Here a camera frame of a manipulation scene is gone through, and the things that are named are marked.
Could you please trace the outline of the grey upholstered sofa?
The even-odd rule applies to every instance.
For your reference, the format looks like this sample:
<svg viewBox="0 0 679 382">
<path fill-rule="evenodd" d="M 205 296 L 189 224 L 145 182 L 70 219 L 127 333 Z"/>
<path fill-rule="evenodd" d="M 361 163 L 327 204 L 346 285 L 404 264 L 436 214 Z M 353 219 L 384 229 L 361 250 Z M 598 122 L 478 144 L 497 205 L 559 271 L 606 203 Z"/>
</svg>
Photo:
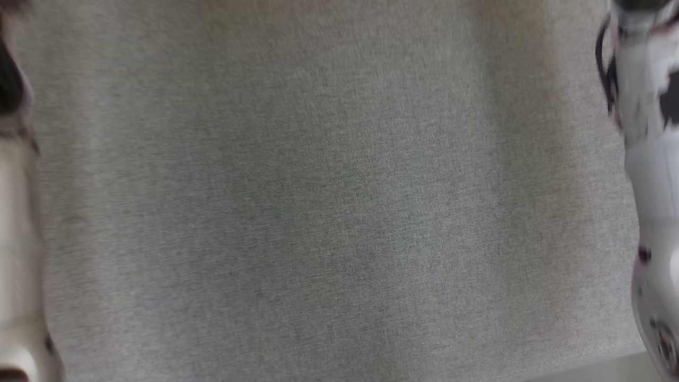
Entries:
<svg viewBox="0 0 679 382">
<path fill-rule="evenodd" d="M 607 0 L 32 0 L 68 382 L 516 382 L 643 352 Z"/>
</svg>

